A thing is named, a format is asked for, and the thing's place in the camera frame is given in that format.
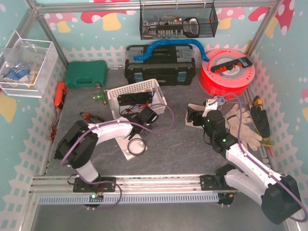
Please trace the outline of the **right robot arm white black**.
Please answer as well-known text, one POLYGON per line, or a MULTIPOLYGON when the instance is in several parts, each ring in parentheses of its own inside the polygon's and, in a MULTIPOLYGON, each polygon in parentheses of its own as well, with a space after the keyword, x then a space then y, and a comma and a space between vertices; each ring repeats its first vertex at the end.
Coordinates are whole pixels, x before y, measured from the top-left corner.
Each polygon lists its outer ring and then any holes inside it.
POLYGON ((303 219, 293 215, 308 210, 301 201, 296 180, 283 176, 267 167, 254 157, 243 145, 241 129, 243 125, 243 107, 239 103, 231 118, 238 124, 237 136, 231 134, 231 126, 226 126, 226 118, 218 109, 225 95, 208 99, 202 106, 189 104, 185 124, 204 131, 203 137, 213 150, 229 161, 219 168, 212 177, 212 182, 219 189, 235 188, 260 205, 264 215, 274 224, 281 224, 288 218, 304 223, 303 219))

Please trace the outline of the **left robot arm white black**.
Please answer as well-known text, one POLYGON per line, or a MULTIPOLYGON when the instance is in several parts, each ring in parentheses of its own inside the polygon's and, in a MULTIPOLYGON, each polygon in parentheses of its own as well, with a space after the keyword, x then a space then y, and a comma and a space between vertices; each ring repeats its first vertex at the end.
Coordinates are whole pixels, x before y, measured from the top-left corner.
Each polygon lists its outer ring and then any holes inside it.
POLYGON ((158 119, 158 114, 149 106, 140 112, 125 114, 121 117, 102 123, 86 123, 83 120, 75 122, 70 130, 59 141, 54 158, 61 160, 61 165, 69 164, 79 177, 89 185, 104 183, 91 162, 94 149, 99 144, 123 138, 127 147, 140 140, 135 135, 144 131, 161 134, 169 131, 174 124, 174 113, 169 106, 164 105, 172 115, 169 127, 161 131, 153 131, 152 123, 158 119))

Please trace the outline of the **white peg base plate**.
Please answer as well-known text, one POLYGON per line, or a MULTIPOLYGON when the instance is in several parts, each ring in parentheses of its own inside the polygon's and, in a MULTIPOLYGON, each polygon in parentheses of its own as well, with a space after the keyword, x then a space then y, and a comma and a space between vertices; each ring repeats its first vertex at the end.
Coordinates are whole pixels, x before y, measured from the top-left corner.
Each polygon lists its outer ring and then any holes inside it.
POLYGON ((147 150, 145 141, 138 134, 132 139, 122 136, 116 137, 115 140, 128 161, 142 155, 147 150))

